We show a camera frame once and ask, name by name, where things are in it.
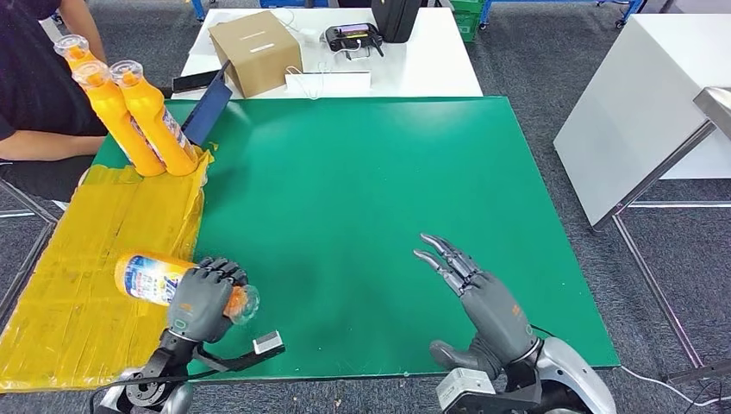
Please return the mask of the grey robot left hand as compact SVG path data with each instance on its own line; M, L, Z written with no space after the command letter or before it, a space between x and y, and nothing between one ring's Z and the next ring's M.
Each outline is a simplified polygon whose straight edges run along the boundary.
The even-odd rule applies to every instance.
M224 310L236 286L248 282L234 261L205 258L187 269L167 309L168 329L193 342L220 341L233 325Z

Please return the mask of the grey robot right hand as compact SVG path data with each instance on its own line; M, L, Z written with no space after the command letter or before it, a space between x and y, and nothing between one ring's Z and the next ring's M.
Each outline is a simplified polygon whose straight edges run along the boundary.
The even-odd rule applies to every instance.
M444 279L476 329L468 348L463 350L442 340L432 341L429 353L439 366L447 371L482 371L494 380L508 365L526 358L537 348L539 340L525 313L500 279L448 240L423 233L420 238L437 254L416 249L414 255Z

